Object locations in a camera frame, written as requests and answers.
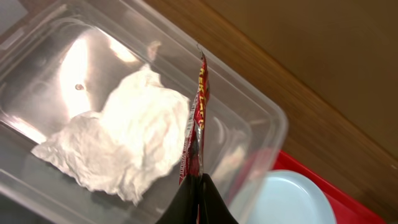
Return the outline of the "light blue plate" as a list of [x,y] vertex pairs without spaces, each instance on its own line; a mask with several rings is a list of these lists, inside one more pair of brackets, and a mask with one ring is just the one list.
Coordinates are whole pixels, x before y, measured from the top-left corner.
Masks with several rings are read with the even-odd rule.
[[336,224],[325,194],[302,174],[290,170],[269,172],[256,202],[249,208],[248,198],[255,190],[254,184],[248,184],[229,205],[239,223]]

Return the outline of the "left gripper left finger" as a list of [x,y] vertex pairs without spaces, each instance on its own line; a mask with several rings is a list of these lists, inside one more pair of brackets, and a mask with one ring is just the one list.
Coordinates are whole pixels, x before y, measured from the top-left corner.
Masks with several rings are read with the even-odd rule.
[[172,202],[156,224],[196,224],[199,178],[187,175]]

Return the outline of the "red snack wrapper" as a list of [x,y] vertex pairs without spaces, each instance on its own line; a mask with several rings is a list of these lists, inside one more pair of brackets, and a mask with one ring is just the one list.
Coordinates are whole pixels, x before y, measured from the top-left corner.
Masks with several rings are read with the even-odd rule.
[[198,76],[198,90],[188,116],[179,184],[187,175],[200,176],[203,173],[203,151],[206,120],[206,105],[210,98],[210,83],[206,56],[201,52],[201,68]]

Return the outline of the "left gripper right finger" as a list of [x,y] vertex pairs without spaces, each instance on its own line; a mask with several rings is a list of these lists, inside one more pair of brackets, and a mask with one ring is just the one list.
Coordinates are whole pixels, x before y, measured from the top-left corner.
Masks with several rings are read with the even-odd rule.
[[200,224],[238,224],[208,174],[202,175],[198,201]]

